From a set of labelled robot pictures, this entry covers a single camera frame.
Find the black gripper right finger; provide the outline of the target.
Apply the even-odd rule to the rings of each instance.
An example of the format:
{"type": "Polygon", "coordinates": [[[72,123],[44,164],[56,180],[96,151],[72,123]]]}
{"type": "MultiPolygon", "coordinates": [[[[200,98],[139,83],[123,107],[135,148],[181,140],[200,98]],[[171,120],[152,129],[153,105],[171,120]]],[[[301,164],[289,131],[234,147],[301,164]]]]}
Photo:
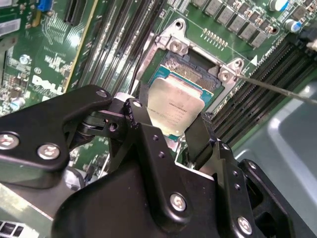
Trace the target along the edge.
{"type": "Polygon", "coordinates": [[[217,226],[228,238],[296,238],[293,208],[250,160],[238,162],[200,113],[185,131],[187,163],[215,181],[217,226]]]}

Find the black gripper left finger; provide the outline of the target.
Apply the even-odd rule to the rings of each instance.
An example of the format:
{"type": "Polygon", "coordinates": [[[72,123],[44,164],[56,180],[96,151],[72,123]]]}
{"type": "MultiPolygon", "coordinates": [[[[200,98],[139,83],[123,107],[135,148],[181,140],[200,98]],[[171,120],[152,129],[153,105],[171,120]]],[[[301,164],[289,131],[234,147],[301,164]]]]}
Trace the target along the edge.
{"type": "Polygon", "coordinates": [[[136,168],[151,216],[159,226],[185,226],[192,205],[162,131],[152,125],[144,103],[114,103],[96,85],[87,85],[0,119],[3,182],[46,189],[61,180],[72,149],[103,136],[115,142],[110,174],[88,186],[80,202],[89,204],[116,177],[130,181],[136,168]]]}

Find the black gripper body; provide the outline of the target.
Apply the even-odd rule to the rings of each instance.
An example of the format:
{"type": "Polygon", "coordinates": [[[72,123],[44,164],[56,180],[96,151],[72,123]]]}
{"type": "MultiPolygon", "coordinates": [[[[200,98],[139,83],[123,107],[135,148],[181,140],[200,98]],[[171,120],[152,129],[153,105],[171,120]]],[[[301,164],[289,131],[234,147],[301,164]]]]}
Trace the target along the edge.
{"type": "Polygon", "coordinates": [[[168,233],[153,220],[140,168],[130,163],[72,194],[57,211],[53,238],[229,238],[232,231],[218,213],[215,181],[175,165],[194,211],[190,223],[168,233]]]}

